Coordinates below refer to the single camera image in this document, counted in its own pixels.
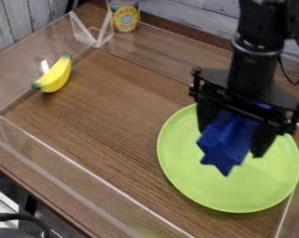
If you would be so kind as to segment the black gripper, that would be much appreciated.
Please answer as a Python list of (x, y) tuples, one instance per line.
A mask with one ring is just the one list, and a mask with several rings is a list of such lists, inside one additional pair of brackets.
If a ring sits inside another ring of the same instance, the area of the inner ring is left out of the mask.
[(251, 153), (263, 157), (277, 135), (293, 134), (299, 127), (299, 99), (272, 84), (263, 94), (248, 96), (228, 86), (228, 71), (201, 69), (191, 71), (193, 83), (188, 95), (197, 103), (199, 130), (204, 131), (220, 109), (256, 120)]

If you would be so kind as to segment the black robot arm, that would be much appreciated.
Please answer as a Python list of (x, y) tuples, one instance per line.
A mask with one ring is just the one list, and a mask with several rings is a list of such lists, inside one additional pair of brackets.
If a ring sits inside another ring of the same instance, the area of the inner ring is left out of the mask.
[(231, 67), (191, 72), (188, 95), (197, 103), (199, 130), (205, 130), (220, 110), (259, 122), (249, 148), (256, 157), (299, 124), (299, 99), (273, 81), (289, 39), (299, 44), (299, 0), (239, 0)]

